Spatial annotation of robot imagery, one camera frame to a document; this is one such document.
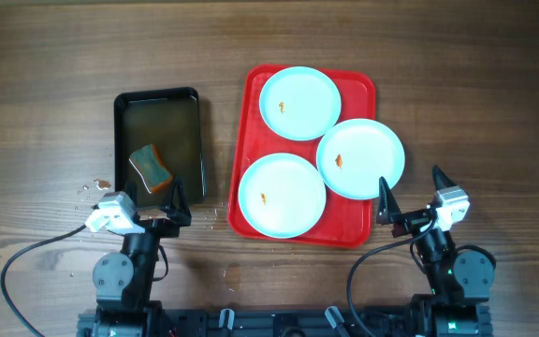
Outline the light blue plate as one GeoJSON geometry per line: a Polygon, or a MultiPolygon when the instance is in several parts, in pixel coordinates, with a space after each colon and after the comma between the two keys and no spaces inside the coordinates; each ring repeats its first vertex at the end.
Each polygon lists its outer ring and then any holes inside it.
{"type": "Polygon", "coordinates": [[[273,239],[292,239],[318,223],[327,191],[318,170],[306,159],[288,153],[268,154],[245,170],[238,203],[257,232],[273,239]]]}
{"type": "Polygon", "coordinates": [[[370,119],[350,119],[333,126],[321,138],[316,166],[327,187],[349,199],[379,196],[379,180],[389,186],[400,180],[405,153],[398,136],[370,119]]]}
{"type": "Polygon", "coordinates": [[[324,72],[291,66],[272,75],[261,89],[261,117],[278,136],[294,141],[317,139],[340,118],[342,99],[324,72]]]}

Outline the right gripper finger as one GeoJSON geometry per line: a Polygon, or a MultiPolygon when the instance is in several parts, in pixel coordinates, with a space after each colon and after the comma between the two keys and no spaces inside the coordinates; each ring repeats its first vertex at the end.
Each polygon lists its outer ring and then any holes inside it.
{"type": "Polygon", "coordinates": [[[443,190],[449,187],[454,187],[457,185],[451,179],[449,179],[437,165],[434,165],[432,167],[431,173],[436,191],[443,190]]]}
{"type": "Polygon", "coordinates": [[[379,178],[379,205],[376,222],[380,225],[398,223],[401,209],[394,198],[385,177],[379,178]]]}

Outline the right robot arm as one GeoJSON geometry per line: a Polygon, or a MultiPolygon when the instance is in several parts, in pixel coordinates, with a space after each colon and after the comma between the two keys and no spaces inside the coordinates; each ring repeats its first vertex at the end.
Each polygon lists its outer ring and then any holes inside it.
{"type": "Polygon", "coordinates": [[[469,196],[437,166],[435,194],[425,208],[402,212],[384,177],[379,179],[377,223],[391,225],[392,236],[407,236],[413,259],[427,276],[432,294],[447,305],[475,305],[489,300],[497,261],[477,245],[457,246],[452,227],[463,221],[469,196]]]}

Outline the green and orange sponge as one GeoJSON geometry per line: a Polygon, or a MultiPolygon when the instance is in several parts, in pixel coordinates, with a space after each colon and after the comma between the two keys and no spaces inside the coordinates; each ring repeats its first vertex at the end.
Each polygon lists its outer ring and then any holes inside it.
{"type": "Polygon", "coordinates": [[[129,155],[129,163],[141,178],[146,191],[155,194],[174,180],[164,165],[157,148],[148,144],[129,155]]]}

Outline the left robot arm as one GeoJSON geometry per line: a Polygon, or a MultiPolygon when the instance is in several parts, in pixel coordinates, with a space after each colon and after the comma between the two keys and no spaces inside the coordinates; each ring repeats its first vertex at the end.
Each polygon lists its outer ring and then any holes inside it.
{"type": "Polygon", "coordinates": [[[147,306],[156,261],[166,255],[160,240],[176,238],[181,227],[191,225],[180,179],[169,185],[159,207],[166,214],[161,219],[142,220],[137,196],[137,185],[128,182],[122,191],[104,195],[86,221],[93,232],[106,227],[123,237],[120,252],[101,257],[93,270],[97,306],[102,310],[132,312],[147,306]]]}

